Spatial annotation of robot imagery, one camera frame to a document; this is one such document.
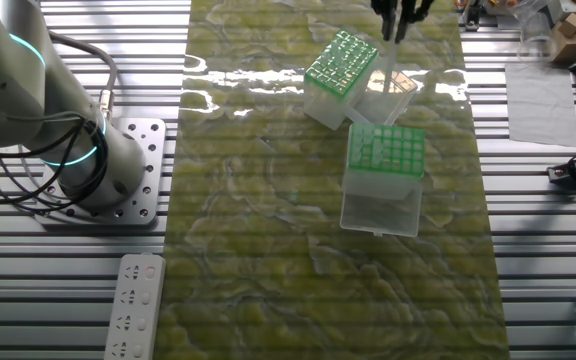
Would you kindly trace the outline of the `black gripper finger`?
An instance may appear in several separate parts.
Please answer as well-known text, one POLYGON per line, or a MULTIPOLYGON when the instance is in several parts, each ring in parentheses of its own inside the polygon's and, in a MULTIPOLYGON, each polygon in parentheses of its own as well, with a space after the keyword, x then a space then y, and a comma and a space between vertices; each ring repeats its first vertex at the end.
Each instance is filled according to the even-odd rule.
POLYGON ((382 18, 381 32, 384 41, 392 38, 396 22, 397 0, 371 0, 371 8, 382 18))
POLYGON ((406 35, 409 24, 423 21, 429 14, 434 0, 422 0, 419 6, 416 0, 402 0, 400 20, 395 35, 395 42, 400 43, 406 35))

